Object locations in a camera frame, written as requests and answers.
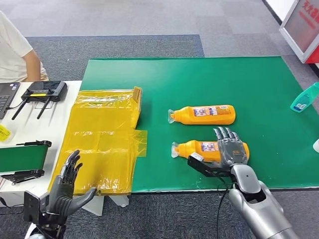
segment laptop keyboard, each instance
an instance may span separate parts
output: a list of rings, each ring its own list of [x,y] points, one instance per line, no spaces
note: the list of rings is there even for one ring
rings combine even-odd
[[[5,106],[9,98],[10,96],[0,96],[0,112],[5,110]]]

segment teal spray bottle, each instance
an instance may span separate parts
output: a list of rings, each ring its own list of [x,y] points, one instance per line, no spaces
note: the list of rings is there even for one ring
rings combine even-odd
[[[290,109],[296,112],[302,112],[311,105],[319,94],[319,82],[308,87],[296,98]]]

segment plastic bag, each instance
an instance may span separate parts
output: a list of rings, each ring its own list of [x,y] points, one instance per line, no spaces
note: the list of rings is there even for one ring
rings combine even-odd
[[[83,163],[74,194],[96,187],[101,194],[129,194],[138,156],[146,156],[147,132],[135,130],[140,88],[82,91],[73,106],[53,179],[65,159],[79,149]]]

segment white shirt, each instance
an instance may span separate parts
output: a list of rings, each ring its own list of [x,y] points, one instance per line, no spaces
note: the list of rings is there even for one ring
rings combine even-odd
[[[20,82],[26,75],[22,58],[33,48],[3,12],[0,11],[0,83]],[[41,74],[47,75],[41,63]]]

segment humanoid robot hand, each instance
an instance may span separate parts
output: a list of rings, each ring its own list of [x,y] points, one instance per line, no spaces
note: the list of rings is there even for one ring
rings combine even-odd
[[[82,166],[82,163],[79,163],[76,167],[80,158],[79,154],[79,150],[71,153],[62,167],[60,175],[55,177],[50,191],[48,213],[67,217],[88,203],[95,195],[97,189],[92,187],[82,196],[73,199],[74,182]]]
[[[247,155],[237,133],[229,128],[225,128],[226,131],[222,127],[218,129],[215,128],[214,131],[221,155],[221,168],[228,168],[235,163],[247,164]]]

